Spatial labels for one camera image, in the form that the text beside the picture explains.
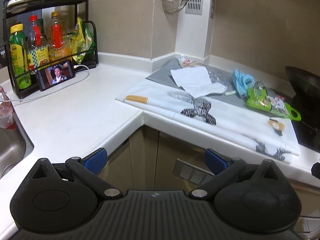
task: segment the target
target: white paper towel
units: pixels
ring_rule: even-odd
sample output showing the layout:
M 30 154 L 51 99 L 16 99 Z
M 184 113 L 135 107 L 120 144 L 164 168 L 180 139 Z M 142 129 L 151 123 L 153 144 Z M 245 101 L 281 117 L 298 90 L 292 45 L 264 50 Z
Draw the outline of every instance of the white paper towel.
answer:
M 203 66 L 171 70 L 171 75 L 177 86 L 183 87 L 194 98 L 223 94 L 227 90 L 221 83 L 211 83 L 208 71 Z

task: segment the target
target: phone screen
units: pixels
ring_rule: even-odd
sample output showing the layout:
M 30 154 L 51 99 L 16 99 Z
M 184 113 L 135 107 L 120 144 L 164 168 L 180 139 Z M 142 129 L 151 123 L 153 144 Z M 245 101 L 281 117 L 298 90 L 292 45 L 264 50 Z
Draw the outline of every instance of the phone screen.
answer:
M 58 62 L 48 68 L 37 71 L 37 81 L 40 90 L 46 90 L 75 76 L 75 70 L 70 60 Z

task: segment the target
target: white countertop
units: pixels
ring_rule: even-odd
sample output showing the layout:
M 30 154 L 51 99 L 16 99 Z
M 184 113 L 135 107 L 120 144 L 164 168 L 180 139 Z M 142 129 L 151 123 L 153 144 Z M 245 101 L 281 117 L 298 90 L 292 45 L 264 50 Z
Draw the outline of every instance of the white countertop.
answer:
M 139 69 L 136 60 L 132 69 Z M 137 84 L 150 72 L 134 71 L 100 64 L 90 70 L 89 77 L 71 87 L 27 103 L 15 102 L 14 109 L 26 133 L 34 144 L 32 153 L 0 179 L 0 240 L 8 239 L 17 227 L 11 217 L 10 200 L 34 163 L 42 157 L 51 163 L 61 163 L 73 156 L 85 157 L 98 147 L 113 152 L 142 125 L 167 133 L 194 145 L 215 148 L 228 157 L 240 157 L 250 163 L 261 163 L 265 155 L 258 154 L 203 131 L 170 120 L 150 109 L 141 110 L 115 100 L 115 97 Z M 80 72 L 68 82 L 86 75 Z M 68 85 L 68 82 L 50 90 Z M 10 82 L 4 85 L 9 91 Z M 38 97 L 36 92 L 30 97 Z M 301 156 L 288 165 L 276 161 L 287 177 L 320 187 L 310 168 L 320 154 L 300 146 Z

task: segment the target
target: kitchen cabinet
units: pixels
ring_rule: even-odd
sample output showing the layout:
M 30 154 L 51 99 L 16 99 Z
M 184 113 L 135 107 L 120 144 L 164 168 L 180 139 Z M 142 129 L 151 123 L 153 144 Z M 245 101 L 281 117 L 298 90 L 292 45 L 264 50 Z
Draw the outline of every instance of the kitchen cabinet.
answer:
M 159 132 L 143 126 L 108 156 L 99 177 L 119 188 L 153 190 Z
M 294 190 L 302 204 L 301 214 L 294 231 L 298 232 L 302 239 L 318 239 L 320 237 L 320 191 L 301 187 Z
M 198 174 L 195 172 L 193 175 L 190 175 L 192 179 L 195 179 L 194 181 L 199 179 L 203 174 L 209 176 L 208 179 L 212 178 L 213 174 L 204 164 L 204 151 L 205 149 L 203 148 L 160 133 L 154 190 L 183 189 L 188 193 L 199 185 L 182 178 L 189 176 L 188 172 L 190 172 L 190 168 L 192 167 L 198 170 Z M 182 164 L 182 169 L 178 173 L 175 173 L 182 175 L 182 177 L 172 174 L 175 164 L 179 160 L 183 161 L 182 163 L 185 163 L 185 165 Z
M 98 176 L 123 193 L 135 188 L 128 141 L 108 156 L 108 162 Z
M 153 190 L 159 131 L 147 126 L 129 138 L 132 172 L 136 189 Z

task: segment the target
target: black pan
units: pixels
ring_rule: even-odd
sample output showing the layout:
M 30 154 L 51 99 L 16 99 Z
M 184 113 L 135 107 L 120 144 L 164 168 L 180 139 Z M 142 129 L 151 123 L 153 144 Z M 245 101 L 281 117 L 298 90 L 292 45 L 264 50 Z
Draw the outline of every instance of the black pan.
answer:
M 306 70 L 286 66 L 289 82 L 299 97 L 320 102 L 320 77 Z

